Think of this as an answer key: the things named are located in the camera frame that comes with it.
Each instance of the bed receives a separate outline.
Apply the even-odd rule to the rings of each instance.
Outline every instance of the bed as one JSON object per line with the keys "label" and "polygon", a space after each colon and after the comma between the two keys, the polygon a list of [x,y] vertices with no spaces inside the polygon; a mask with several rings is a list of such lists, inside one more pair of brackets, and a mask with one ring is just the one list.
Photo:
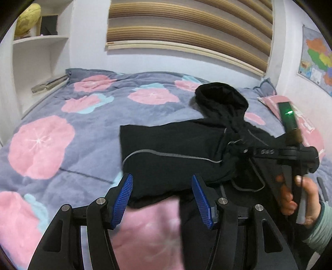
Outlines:
{"label": "bed", "polygon": [[[199,78],[79,68],[67,74],[67,84],[34,108],[0,150],[0,244],[19,270],[28,268],[63,204],[88,205],[119,183],[120,125],[156,126],[203,117],[193,97],[208,82]],[[269,103],[276,96],[269,80],[238,91],[249,102],[246,121],[275,137],[284,133]],[[332,163],[323,148],[319,151],[321,164],[312,178],[325,180],[331,199]],[[84,264],[91,269],[85,228],[82,235]],[[176,197],[127,208],[110,237],[121,270],[184,269]]]}

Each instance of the colorful map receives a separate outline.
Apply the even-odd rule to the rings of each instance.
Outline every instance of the colorful map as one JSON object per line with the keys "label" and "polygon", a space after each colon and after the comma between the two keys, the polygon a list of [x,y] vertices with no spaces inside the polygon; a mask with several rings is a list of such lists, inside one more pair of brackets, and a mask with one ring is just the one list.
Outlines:
{"label": "colorful map", "polygon": [[332,96],[332,51],[322,34],[303,27],[303,47],[299,74]]}

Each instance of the green sleeve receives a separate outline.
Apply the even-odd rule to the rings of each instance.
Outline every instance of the green sleeve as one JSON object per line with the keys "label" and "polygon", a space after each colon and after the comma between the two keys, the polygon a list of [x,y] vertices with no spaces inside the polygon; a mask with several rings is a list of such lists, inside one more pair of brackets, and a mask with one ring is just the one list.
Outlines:
{"label": "green sleeve", "polygon": [[307,239],[303,240],[310,248],[322,254],[332,237],[332,207],[322,203],[319,218]]}

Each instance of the jacket sleeve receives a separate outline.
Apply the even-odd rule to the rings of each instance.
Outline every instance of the jacket sleeve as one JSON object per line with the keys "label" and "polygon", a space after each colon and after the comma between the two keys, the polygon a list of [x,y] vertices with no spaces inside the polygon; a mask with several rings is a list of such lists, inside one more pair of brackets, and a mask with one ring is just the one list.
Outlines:
{"label": "jacket sleeve", "polygon": [[332,237],[332,207],[321,203],[321,212],[308,238],[303,240],[310,248],[320,255]]}

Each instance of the window blind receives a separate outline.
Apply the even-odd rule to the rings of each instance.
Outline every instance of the window blind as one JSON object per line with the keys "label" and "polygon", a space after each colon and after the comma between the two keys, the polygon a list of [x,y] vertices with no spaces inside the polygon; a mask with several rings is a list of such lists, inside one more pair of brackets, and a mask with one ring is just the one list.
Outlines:
{"label": "window blind", "polygon": [[112,0],[107,48],[165,48],[267,70],[270,0]]}

